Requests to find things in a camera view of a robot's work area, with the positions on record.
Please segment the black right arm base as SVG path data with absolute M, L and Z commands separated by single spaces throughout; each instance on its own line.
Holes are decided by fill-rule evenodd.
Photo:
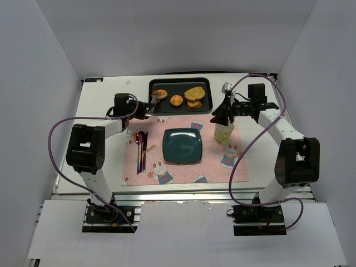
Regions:
M 286 226 L 281 206 L 247 207 L 234 205 L 226 215 L 233 219 L 235 236 L 286 235 Z

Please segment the silver metal tongs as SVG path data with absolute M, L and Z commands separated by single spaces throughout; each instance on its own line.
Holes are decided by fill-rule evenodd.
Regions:
M 145 112 L 145 116 L 146 117 L 151 117 L 152 116 L 152 114 L 154 112 L 154 109 L 156 107 L 156 104 L 159 101 L 159 97 L 160 97 L 160 93 L 157 93 L 157 92 L 153 93 L 151 102 L 146 104 L 146 112 Z

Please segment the sesame round bun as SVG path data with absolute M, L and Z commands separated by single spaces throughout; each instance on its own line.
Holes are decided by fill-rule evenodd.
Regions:
M 167 97 L 167 91 L 166 90 L 155 90 L 151 96 L 157 100 L 162 100 Z

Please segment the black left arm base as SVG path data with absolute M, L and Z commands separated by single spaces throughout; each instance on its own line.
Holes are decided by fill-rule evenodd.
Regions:
M 118 206 L 128 221 L 136 230 L 138 227 L 141 208 L 138 206 Z M 87 206 L 83 225 L 83 233 L 111 233 L 111 234 L 133 234 L 131 227 L 121 214 L 116 210 L 97 210 L 93 206 Z

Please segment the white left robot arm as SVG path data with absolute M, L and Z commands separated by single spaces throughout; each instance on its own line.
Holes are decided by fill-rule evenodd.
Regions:
M 131 119 L 148 119 L 156 103 L 156 97 L 147 103 L 136 101 L 129 93 L 117 93 L 114 96 L 114 104 L 104 119 L 93 125 L 73 125 L 66 162 L 82 177 L 85 187 L 89 189 L 92 205 L 104 206 L 113 203 L 113 192 L 109 189 L 102 171 L 106 139 L 124 132 Z

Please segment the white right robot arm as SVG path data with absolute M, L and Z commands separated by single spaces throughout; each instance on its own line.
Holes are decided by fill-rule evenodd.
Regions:
M 224 100 L 212 113 L 212 123 L 227 126 L 238 116 L 250 116 L 279 146 L 274 178 L 260 192 L 252 207 L 277 206 L 296 189 L 318 181 L 320 143 L 315 137 L 305 137 L 284 117 L 277 104 L 267 101 L 263 83 L 248 86 L 248 100 L 238 101 L 232 84 L 222 87 Z

